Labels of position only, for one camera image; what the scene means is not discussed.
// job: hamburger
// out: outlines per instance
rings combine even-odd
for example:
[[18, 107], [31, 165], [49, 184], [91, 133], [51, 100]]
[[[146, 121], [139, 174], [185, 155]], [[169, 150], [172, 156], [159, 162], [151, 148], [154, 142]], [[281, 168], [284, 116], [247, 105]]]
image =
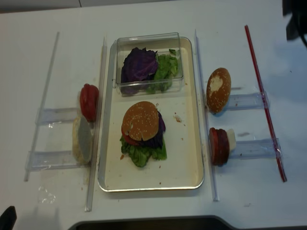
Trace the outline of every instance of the hamburger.
[[137, 167], [144, 167], [150, 157], [166, 160], [164, 132], [165, 124], [155, 105], [138, 102], [124, 115], [121, 152], [128, 154]]

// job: food crumb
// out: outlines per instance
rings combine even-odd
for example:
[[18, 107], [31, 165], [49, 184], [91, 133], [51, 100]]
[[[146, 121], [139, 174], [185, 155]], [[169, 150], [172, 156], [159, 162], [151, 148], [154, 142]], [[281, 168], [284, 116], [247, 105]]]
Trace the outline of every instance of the food crumb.
[[176, 115], [176, 116], [174, 116], [174, 118], [176, 119], [176, 121], [177, 121], [177, 122], [179, 122], [179, 123], [181, 123], [181, 122], [182, 122], [182, 120], [181, 120], [180, 116]]

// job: black object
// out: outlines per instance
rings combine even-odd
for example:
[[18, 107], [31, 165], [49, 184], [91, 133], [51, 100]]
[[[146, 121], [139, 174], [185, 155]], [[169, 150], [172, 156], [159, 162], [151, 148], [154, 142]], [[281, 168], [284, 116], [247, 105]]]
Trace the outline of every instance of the black object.
[[8, 207], [0, 217], [0, 230], [12, 230], [17, 220], [14, 206]]
[[292, 17], [286, 28], [287, 40], [301, 37], [307, 48], [304, 37], [307, 34], [307, 0], [283, 0], [283, 16], [290, 13]]

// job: purple cabbage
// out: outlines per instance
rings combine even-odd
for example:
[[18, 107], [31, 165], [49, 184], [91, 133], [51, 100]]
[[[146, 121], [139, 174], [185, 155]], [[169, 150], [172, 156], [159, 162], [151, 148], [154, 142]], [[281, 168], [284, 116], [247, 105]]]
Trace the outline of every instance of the purple cabbage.
[[[152, 79], [153, 74], [158, 69], [158, 62], [155, 59], [156, 53], [152, 50], [146, 51], [132, 49], [130, 54], [124, 60], [124, 66], [121, 69], [121, 83], [146, 81]], [[126, 86], [121, 87], [121, 92], [125, 94], [135, 94], [141, 86]]]
[[161, 113], [158, 111], [159, 116], [159, 130], [158, 133], [151, 139], [146, 141], [140, 141], [141, 146], [148, 146], [150, 148], [156, 149], [156, 148], [162, 148], [163, 146], [163, 133], [165, 132], [165, 124], [162, 119]]

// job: tomato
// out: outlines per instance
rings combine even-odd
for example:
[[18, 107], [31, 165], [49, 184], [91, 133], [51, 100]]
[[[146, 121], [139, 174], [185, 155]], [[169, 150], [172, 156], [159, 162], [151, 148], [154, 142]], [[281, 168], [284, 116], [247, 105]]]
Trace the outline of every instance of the tomato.
[[88, 122], [96, 120], [99, 90], [94, 85], [85, 84], [80, 93], [80, 108]]
[[129, 137], [128, 135], [126, 135], [123, 131], [123, 127], [121, 128], [121, 133], [125, 139], [125, 141], [130, 144], [130, 145], [139, 145], [137, 140], [133, 140], [131, 137]]

